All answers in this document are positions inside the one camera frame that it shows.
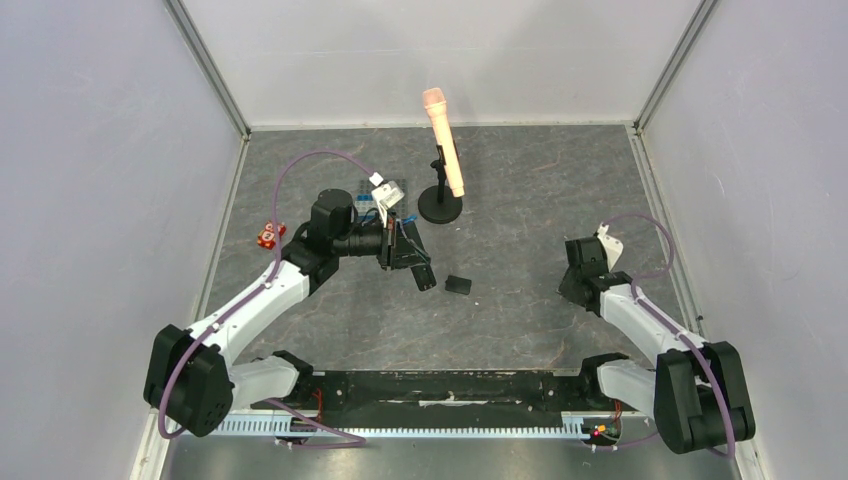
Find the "black battery cover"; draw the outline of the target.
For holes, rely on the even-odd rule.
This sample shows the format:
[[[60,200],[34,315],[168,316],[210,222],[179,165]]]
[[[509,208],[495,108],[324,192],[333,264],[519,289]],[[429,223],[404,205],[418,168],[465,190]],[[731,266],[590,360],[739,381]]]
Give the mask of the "black battery cover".
[[[451,293],[460,295],[469,295],[471,293],[472,281],[464,277],[448,275],[445,280],[445,290]]]

